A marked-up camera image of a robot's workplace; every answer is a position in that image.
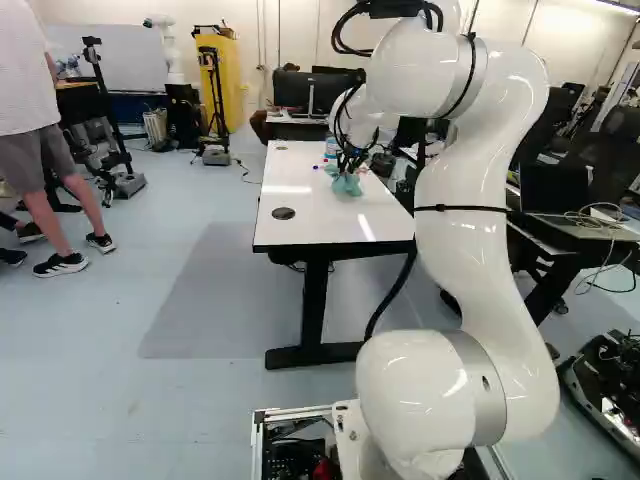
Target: floor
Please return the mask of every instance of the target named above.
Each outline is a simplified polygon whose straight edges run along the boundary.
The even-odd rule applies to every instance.
[[[232,148],[251,170],[246,179],[259,181],[264,147],[241,130]],[[298,335],[302,278],[251,253],[259,187],[243,183],[237,166],[190,165],[190,152],[132,153],[149,185],[104,210],[117,252],[87,251],[86,272],[40,280],[30,267],[50,254],[42,243],[28,247],[21,269],[0,268],[2,479],[249,479],[254,409],[354,396],[352,365],[263,368],[266,348]],[[86,251],[84,217],[61,218],[74,246]],[[0,235],[0,244],[10,243]],[[402,261],[337,264],[325,339],[362,335]],[[624,284],[628,277],[604,280]],[[518,282],[531,288],[526,277]],[[606,316],[631,327],[640,320],[637,292],[568,295],[567,302],[570,314],[542,328],[566,355],[599,333]],[[417,268],[381,328],[457,324]],[[522,463],[526,451],[507,453]]]

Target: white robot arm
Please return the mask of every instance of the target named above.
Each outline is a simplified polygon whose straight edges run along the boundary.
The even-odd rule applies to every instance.
[[[405,480],[446,478],[467,446],[541,433],[559,402],[547,348],[513,281],[504,210],[509,162],[547,102],[546,69],[519,46],[458,35],[457,2],[434,3],[443,32],[422,13],[392,27],[371,55],[366,89],[345,105],[343,129],[362,147],[380,111],[449,118],[458,132],[417,180],[415,220],[420,259],[457,299],[462,326],[376,335],[356,364],[362,416]]]
[[[182,55],[176,47],[176,37],[173,27],[176,21],[168,15],[153,15],[144,19],[142,25],[147,28],[157,28],[162,34],[164,56],[167,62],[167,83],[170,85],[184,85],[184,72],[182,71]]]

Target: red component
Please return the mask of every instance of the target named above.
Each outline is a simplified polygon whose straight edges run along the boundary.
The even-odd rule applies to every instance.
[[[331,466],[327,459],[320,461],[311,478],[312,480],[331,480]]]

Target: person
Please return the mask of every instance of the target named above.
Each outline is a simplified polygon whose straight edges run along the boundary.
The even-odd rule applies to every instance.
[[[56,250],[33,268],[33,274],[42,278],[76,273],[89,264],[85,255],[72,250],[47,201],[43,164],[80,201],[93,226],[86,237],[89,245],[103,254],[116,248],[58,127],[56,79],[47,41],[31,7],[26,0],[0,0],[0,171]]]
[[[44,238],[44,233],[34,222],[23,222],[3,212],[0,212],[0,228],[16,232],[20,243],[31,243]]]
[[[0,228],[9,230],[10,232],[16,232],[20,243],[35,242],[44,237],[44,234],[40,231],[38,226],[33,223],[25,223],[22,220],[13,218],[6,213],[0,212]],[[22,250],[9,250],[7,248],[0,248],[0,261],[6,263],[11,267],[19,267],[24,263],[27,258],[27,252]]]
[[[287,62],[284,64],[284,66],[281,69],[284,70],[285,72],[299,72],[300,66],[295,65],[291,62]],[[249,119],[251,128],[253,128],[253,131],[260,139],[260,142],[265,146],[269,144],[269,140],[273,140],[273,131],[269,127],[269,124],[267,123],[267,116],[268,116],[267,111],[264,109],[261,109],[261,110],[256,110],[253,113],[253,115],[251,115],[251,118]]]

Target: black sneaker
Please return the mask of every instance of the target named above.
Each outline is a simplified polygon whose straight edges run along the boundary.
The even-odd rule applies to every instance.
[[[31,243],[44,238],[44,233],[35,223],[29,222],[22,228],[16,228],[20,243]]]
[[[98,237],[95,233],[90,233],[87,235],[87,242],[94,248],[100,250],[100,253],[106,255],[107,253],[111,253],[116,249],[116,244],[113,243],[111,237],[108,233],[104,234],[102,237]]]
[[[0,248],[0,260],[7,265],[18,268],[24,263],[24,259],[27,258],[27,252],[22,250],[7,250],[6,248]]]
[[[46,262],[33,267],[33,274],[40,278],[56,277],[79,272],[87,268],[87,265],[89,265],[89,259],[81,253],[72,253],[67,257],[61,257],[55,253]]]

